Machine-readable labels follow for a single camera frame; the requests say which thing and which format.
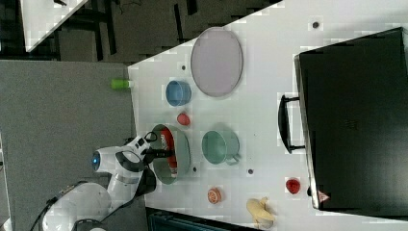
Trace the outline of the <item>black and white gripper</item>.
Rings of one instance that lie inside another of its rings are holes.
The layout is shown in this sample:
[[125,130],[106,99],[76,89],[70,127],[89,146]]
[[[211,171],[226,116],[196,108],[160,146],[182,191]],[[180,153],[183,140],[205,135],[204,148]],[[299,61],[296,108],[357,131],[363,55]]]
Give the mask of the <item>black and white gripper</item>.
[[145,136],[136,136],[135,138],[128,138],[125,145],[132,148],[132,151],[149,165],[155,158],[168,158],[173,155],[172,150],[153,149],[151,142],[157,140],[157,135],[153,132],[148,132]]

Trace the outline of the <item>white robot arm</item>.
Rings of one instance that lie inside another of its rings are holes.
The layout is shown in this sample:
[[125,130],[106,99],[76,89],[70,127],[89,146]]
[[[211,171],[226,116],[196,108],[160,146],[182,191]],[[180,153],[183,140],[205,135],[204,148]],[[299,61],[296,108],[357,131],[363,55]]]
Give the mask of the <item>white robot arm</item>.
[[46,202],[33,228],[41,231],[74,231],[81,222],[102,223],[134,199],[156,190],[150,164],[174,155],[169,148],[154,148],[147,136],[137,136],[121,146],[108,146],[92,153],[96,173],[108,173],[109,183],[80,181],[69,185]]

